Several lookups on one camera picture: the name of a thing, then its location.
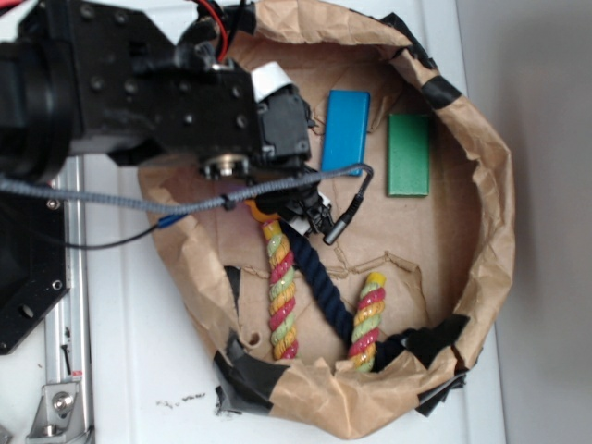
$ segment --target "black bracket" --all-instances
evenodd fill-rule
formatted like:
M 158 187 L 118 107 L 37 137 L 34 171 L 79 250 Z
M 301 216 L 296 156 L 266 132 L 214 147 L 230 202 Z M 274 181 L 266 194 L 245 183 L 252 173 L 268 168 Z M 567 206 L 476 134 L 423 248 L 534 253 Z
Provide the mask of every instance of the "black bracket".
M 60 201 L 0 195 L 0 355 L 10 354 L 68 291 Z

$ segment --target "rope toy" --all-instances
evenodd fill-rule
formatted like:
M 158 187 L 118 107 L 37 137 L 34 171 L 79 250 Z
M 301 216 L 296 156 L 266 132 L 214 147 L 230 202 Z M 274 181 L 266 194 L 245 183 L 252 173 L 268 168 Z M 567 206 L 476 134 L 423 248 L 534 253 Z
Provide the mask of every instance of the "rope toy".
M 374 367 L 378 325 L 385 311 L 385 282 L 387 279 L 380 273 L 370 273 L 366 278 L 358 313 L 353 318 L 353 333 L 348 357 L 353 361 L 359 372 L 370 372 Z
M 290 240 L 296 264 L 304 279 L 313 289 L 313 296 L 323 311 L 328 323 L 343 340 L 346 346 L 352 345 L 353 316 L 341 300 L 339 290 L 327 274 L 318 252 L 310 242 L 290 225 L 280 222 L 283 232 Z M 405 351 L 402 343 L 414 333 L 408 328 L 403 333 L 390 335 L 385 341 L 376 343 L 376 357 L 373 372 L 380 372 Z
M 267 255 L 271 265 L 269 278 L 269 327 L 271 328 L 271 343 L 274 346 L 274 359 L 294 359 L 298 353 L 296 340 L 296 316 L 293 313 L 296 299 L 296 284 L 294 283 L 294 253 L 290 249 L 290 242 L 281 231 L 276 220 L 262 225 L 267 240 Z

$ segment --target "screw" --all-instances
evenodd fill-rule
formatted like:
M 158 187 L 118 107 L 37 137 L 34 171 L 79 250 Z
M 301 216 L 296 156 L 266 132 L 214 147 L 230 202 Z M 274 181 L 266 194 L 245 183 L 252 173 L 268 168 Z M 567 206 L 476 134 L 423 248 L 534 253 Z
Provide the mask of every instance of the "screw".
M 240 99 L 242 97 L 242 89 L 239 85 L 234 85 L 232 87 L 232 96 L 236 99 Z
M 245 128 L 247 128 L 247 124 L 249 123 L 249 120 L 247 120 L 247 117 L 245 117 L 242 114 L 239 114 L 237 116 L 237 127 L 239 127 L 241 130 L 244 130 Z
M 117 25 L 125 25 L 128 23 L 128 15 L 123 11 L 117 11 L 115 13 L 115 23 Z
M 179 84 L 179 90 L 182 93 L 188 93 L 189 91 L 191 91 L 191 85 L 189 84 L 188 81 L 182 80 L 181 83 Z
M 42 435 L 44 437 L 54 437 L 57 435 L 57 425 L 55 424 L 48 424 L 42 430 Z
M 58 413 L 66 414 L 74 406 L 74 398 L 65 391 L 60 391 L 54 396 L 54 409 Z
M 55 199 L 50 199 L 49 201 L 47 201 L 47 208 L 49 208 L 50 210 L 56 210 L 60 206 L 62 206 L 62 204 Z
M 308 151 L 308 142 L 299 141 L 296 143 L 296 150 L 298 153 L 305 153 Z
M 138 93 L 138 82 L 134 79 L 129 79 L 126 81 L 124 89 L 126 90 L 126 93 L 135 95 Z
M 90 21 L 94 19 L 94 8 L 90 5 L 82 5 L 80 7 L 80 15 L 83 19 Z
M 204 48 L 202 43 L 197 43 L 195 46 L 193 46 L 193 53 L 199 57 L 207 55 L 207 50 Z
M 105 87 L 105 81 L 102 77 L 94 76 L 91 79 L 91 89 L 95 92 L 100 92 Z

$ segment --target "paper bag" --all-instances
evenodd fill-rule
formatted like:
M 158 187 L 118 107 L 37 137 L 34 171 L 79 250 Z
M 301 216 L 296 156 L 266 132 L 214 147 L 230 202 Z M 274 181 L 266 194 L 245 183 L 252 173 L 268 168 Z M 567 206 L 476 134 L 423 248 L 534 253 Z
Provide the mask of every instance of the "paper bag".
M 156 231 L 154 242 L 212 355 L 223 407 L 359 438 L 411 409 L 428 413 L 475 365 L 512 284 L 511 155 L 394 14 L 381 22 L 315 0 L 263 0 L 254 16 L 253 35 L 240 35 L 230 56 L 246 69 L 277 61 L 300 88 L 317 123 L 312 167 L 320 165 L 329 91 L 371 94 L 364 161 L 375 179 L 334 246 L 310 241 L 352 312 L 366 275 L 387 277 L 380 339 L 397 340 L 402 352 L 378 373 L 352 369 L 297 273 L 299 356 L 274 363 L 265 240 L 246 206 L 192 215 Z M 386 195 L 393 113 L 433 116 L 427 197 Z M 166 204 L 237 186 L 201 179 L 194 167 L 144 169 L 140 182 L 147 198 Z M 320 191 L 341 214 L 359 185 L 338 178 Z

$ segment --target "metal bracket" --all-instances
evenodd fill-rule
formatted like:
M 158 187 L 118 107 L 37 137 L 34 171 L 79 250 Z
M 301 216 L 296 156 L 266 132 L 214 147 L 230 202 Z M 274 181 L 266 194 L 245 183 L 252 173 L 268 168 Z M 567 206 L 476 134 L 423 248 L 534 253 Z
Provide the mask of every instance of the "metal bracket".
M 0 425 L 0 444 L 8 444 L 12 439 L 10 432 Z
M 27 444 L 66 444 L 86 433 L 79 383 L 48 384 Z

